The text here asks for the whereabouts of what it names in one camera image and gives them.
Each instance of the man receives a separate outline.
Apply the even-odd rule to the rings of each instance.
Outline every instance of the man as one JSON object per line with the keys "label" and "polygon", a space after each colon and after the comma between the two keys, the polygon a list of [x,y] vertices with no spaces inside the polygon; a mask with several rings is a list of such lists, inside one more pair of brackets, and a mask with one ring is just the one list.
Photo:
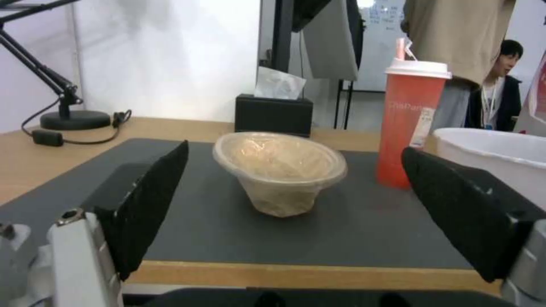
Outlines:
{"label": "man", "polygon": [[462,127],[472,88],[480,86],[498,56],[515,0],[406,0],[402,30],[420,61],[448,65],[431,130]]}
{"label": "man", "polygon": [[508,73],[523,55],[523,47],[515,40],[504,40],[501,54],[485,78],[482,88],[473,91],[468,101],[468,128],[512,131],[521,110],[520,81]]}

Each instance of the wooden table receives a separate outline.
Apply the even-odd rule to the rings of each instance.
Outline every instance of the wooden table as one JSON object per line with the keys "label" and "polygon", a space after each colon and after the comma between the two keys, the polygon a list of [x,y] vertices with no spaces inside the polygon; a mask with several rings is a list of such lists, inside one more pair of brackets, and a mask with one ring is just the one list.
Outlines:
{"label": "wooden table", "polygon": [[[4,204],[130,138],[214,142],[232,123],[133,118],[114,141],[102,145],[47,147],[22,132],[0,135],[0,204]],[[66,139],[106,138],[111,128],[63,133]],[[379,135],[316,128],[311,138],[338,150],[377,151]],[[434,151],[434,142],[429,144]],[[229,287],[474,290],[498,295],[473,270],[353,268],[277,264],[143,261],[129,282]]]}

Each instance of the beige sweater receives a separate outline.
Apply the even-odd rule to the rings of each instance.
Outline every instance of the beige sweater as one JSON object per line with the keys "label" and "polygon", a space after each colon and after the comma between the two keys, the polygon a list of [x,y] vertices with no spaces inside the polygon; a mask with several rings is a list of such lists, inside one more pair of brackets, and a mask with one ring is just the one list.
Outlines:
{"label": "beige sweater", "polygon": [[418,60],[446,63],[482,84],[498,56],[515,0],[406,0],[402,29]]}

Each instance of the black tissue box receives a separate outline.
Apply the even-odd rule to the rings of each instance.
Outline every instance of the black tissue box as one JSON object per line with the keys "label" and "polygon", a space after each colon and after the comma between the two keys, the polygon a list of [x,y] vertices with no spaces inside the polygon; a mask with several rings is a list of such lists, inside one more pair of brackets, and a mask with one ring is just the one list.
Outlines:
{"label": "black tissue box", "polygon": [[308,138],[313,103],[308,99],[258,98],[241,94],[235,99],[235,132],[265,131]]}

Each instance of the bowl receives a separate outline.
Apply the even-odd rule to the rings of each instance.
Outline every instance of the bowl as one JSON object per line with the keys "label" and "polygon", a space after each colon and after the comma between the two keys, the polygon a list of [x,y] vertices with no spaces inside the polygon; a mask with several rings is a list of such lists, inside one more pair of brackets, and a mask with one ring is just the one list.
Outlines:
{"label": "bowl", "polygon": [[481,168],[546,210],[546,138],[482,129],[434,131],[440,157]]}
{"label": "bowl", "polygon": [[318,193],[347,173],[339,152],[285,134],[226,134],[216,141],[213,156],[237,177],[256,209],[277,217],[310,211]]}

